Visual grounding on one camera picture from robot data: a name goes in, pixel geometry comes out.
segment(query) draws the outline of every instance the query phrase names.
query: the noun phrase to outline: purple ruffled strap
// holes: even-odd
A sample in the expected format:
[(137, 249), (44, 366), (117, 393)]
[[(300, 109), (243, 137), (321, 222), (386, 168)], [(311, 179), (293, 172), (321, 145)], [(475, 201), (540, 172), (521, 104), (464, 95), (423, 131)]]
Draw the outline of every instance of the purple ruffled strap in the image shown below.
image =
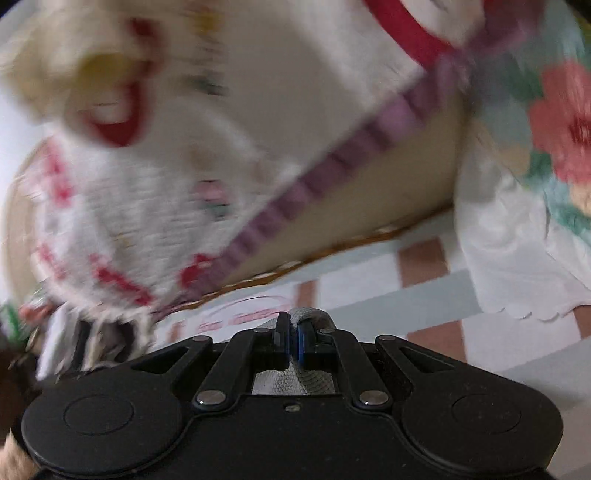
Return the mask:
[(484, 27), (465, 48), (442, 56), (412, 88), (389, 101), (374, 118), (328, 152), (285, 193), (267, 205), (213, 261), (189, 292), (156, 313), (157, 320), (174, 312), (178, 306), (198, 301), (223, 287), (224, 279), (232, 271), (255, 255), (311, 203), (348, 181), (371, 159), (424, 128), (432, 114), (457, 91), (474, 59), (506, 51), (534, 33), (544, 6), (543, 0), (498, 2), (488, 14)]

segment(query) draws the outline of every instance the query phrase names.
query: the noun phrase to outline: red trim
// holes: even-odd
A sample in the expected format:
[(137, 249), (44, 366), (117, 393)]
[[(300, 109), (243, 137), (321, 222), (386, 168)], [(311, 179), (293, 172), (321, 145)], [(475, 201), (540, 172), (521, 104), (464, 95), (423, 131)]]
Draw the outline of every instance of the red trim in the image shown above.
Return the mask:
[(423, 68), (433, 67), (442, 54), (455, 50), (450, 43), (427, 32), (400, 0), (365, 0), (365, 3), (384, 30)]

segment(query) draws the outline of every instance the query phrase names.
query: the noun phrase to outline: silver screw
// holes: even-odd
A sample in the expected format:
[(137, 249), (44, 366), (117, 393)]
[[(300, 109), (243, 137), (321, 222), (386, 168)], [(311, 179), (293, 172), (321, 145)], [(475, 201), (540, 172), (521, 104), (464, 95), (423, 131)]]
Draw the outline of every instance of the silver screw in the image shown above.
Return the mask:
[(296, 413), (298, 411), (301, 410), (300, 404), (299, 403), (292, 403), (290, 405), (286, 405), (285, 406), (285, 411), (287, 413)]
[(379, 405), (384, 405), (388, 402), (390, 397), (386, 392), (382, 392), (381, 390), (368, 390), (363, 392), (359, 399), (361, 403), (370, 407), (377, 407)]
[(226, 394), (219, 390), (204, 390), (197, 395), (197, 402), (200, 405), (213, 406), (220, 405), (226, 400)]

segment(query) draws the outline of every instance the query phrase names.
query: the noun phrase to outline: gray fabric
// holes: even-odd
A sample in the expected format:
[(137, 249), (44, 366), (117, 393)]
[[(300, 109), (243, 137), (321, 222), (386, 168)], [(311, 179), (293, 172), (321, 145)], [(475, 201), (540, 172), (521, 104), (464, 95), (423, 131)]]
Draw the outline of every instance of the gray fabric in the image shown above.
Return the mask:
[[(335, 328), (335, 324), (326, 312), (311, 308), (290, 311), (291, 329), (295, 335), (301, 322), (311, 321), (316, 329)], [(264, 324), (264, 327), (275, 328), (276, 320)], [(268, 371), (255, 377), (252, 387), (255, 395), (328, 395), (335, 393), (332, 376), (326, 372), (304, 372), (294, 356), (290, 358), (290, 366), (284, 372)]]

